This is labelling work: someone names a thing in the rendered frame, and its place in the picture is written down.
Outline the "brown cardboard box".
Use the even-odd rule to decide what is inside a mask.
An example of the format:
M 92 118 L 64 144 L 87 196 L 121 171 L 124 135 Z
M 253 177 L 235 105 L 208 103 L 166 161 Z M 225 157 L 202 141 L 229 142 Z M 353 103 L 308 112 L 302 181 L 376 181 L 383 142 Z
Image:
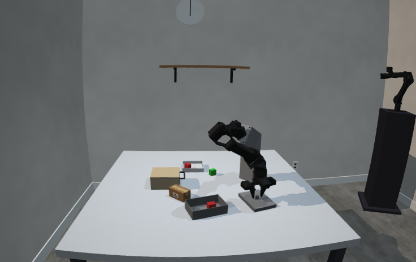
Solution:
M 169 196 L 184 202 L 184 199 L 190 199 L 190 190 L 176 184 L 169 187 Z

